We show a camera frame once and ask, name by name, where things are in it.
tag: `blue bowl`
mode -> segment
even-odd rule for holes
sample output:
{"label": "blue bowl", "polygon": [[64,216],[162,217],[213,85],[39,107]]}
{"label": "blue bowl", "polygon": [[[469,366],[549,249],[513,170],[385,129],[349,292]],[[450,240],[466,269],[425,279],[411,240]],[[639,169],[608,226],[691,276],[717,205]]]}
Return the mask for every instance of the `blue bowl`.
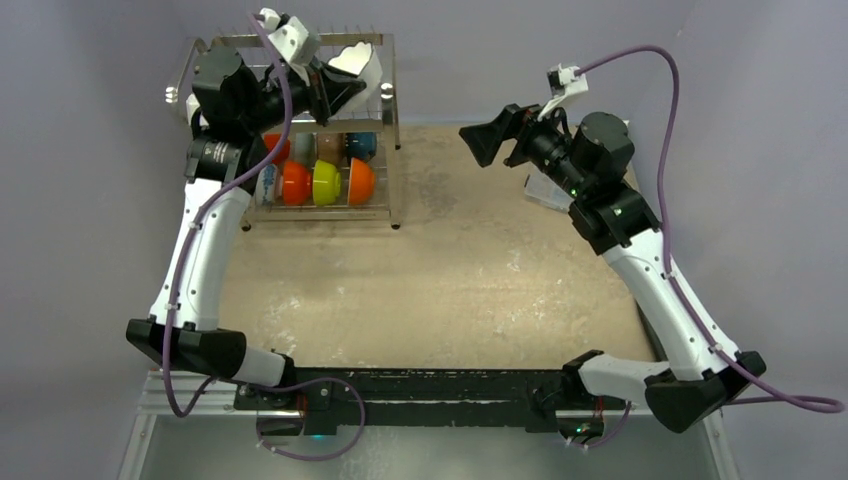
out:
{"label": "blue bowl", "polygon": [[358,158],[368,162],[377,154],[377,134],[374,132],[348,133],[345,135],[347,162]]}

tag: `metal wire rack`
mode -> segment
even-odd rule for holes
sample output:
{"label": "metal wire rack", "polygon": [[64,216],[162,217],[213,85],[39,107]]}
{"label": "metal wire rack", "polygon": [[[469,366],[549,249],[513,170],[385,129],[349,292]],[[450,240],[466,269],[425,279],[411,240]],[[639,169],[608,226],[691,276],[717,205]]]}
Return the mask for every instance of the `metal wire rack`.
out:
{"label": "metal wire rack", "polygon": [[[346,46],[366,42],[374,45],[380,64],[383,68],[383,78],[379,92],[369,98],[363,106],[355,111],[333,117],[327,126],[321,126],[309,117],[301,115],[292,123],[290,135],[298,133],[359,133],[373,132],[377,134],[378,148],[376,156],[371,159],[369,166],[377,176],[377,186],[374,195],[365,205],[349,206],[346,198],[350,177],[350,168],[339,166],[343,179],[342,195],[334,205],[315,206],[306,204],[299,207],[272,204],[270,206],[253,204],[242,219],[242,229],[249,230],[252,223],[284,220],[389,220],[392,228],[400,228],[401,196],[400,172],[397,165],[400,149],[400,130],[398,127],[398,107],[395,65],[394,35],[373,31],[363,32],[359,27],[355,32],[348,31],[321,34],[321,49],[318,56],[324,60],[336,56]],[[237,48],[245,63],[257,75],[263,75],[270,64],[268,53],[262,48],[256,35],[221,34],[211,42],[212,46],[226,45]],[[165,90],[165,102],[169,104],[174,114],[187,124],[185,111],[185,90],[191,65],[196,55],[208,50],[206,43],[199,38],[191,38],[183,47],[185,54],[181,57],[179,68]],[[279,128],[268,133],[280,133]]]}

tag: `yellow-green bowl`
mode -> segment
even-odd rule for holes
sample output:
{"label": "yellow-green bowl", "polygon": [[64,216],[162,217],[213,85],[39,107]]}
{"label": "yellow-green bowl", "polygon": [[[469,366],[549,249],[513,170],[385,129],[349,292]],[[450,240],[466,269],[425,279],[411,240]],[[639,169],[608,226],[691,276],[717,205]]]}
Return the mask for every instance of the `yellow-green bowl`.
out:
{"label": "yellow-green bowl", "polygon": [[342,176],[332,163],[315,161],[312,172],[312,201],[315,205],[332,205],[342,190]]}

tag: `speckled table surface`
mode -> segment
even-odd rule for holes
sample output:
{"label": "speckled table surface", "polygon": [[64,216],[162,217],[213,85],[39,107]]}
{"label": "speckled table surface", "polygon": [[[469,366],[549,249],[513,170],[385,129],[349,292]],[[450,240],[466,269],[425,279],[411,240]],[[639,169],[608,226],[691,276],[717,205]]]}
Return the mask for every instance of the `speckled table surface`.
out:
{"label": "speckled table surface", "polygon": [[223,328],[302,366],[653,359],[621,280],[566,214],[525,199],[526,168],[479,168],[456,127],[407,127],[401,142],[403,227],[254,225],[233,247]]}

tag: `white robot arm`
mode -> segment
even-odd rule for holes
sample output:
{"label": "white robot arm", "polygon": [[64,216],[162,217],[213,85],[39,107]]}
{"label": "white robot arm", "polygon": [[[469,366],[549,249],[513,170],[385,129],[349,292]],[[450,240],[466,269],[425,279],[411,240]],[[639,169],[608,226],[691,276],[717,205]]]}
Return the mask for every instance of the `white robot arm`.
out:
{"label": "white robot arm", "polygon": [[[563,106],[588,89],[585,76],[575,72],[576,67],[561,65],[550,70],[553,98],[544,107],[508,105],[494,121],[462,128],[460,135],[483,167],[493,162],[504,140],[515,139],[504,163],[514,167],[530,161],[573,197],[572,223],[622,278],[668,357],[637,362],[591,351],[564,367],[571,374],[569,388],[646,405],[663,425],[682,432],[734,399],[749,382],[716,354],[666,278],[660,223],[624,181],[634,152],[625,123],[596,112],[583,119],[574,136],[562,128]],[[686,279],[672,271],[718,348],[749,373],[762,375],[759,354],[739,351]]]}
{"label": "white robot arm", "polygon": [[[293,16],[263,9],[257,16],[291,72],[288,83],[295,115],[309,112],[321,124],[356,108],[379,86],[381,67],[373,46],[346,48],[324,63],[315,54],[320,36]],[[217,45],[197,58],[192,94],[186,100],[193,140],[187,153],[185,205],[170,267],[146,319],[131,320],[127,339],[162,363],[166,319],[173,312],[170,363],[216,378],[277,386],[286,371],[284,355],[247,346],[241,332],[221,330],[219,301],[224,274],[255,179],[218,198],[196,224],[198,209],[235,177],[268,154],[261,134],[283,118],[279,85],[262,84],[235,48]],[[184,261],[180,250],[196,229]],[[179,285],[171,285],[183,265]],[[177,289],[176,305],[170,297]]]}

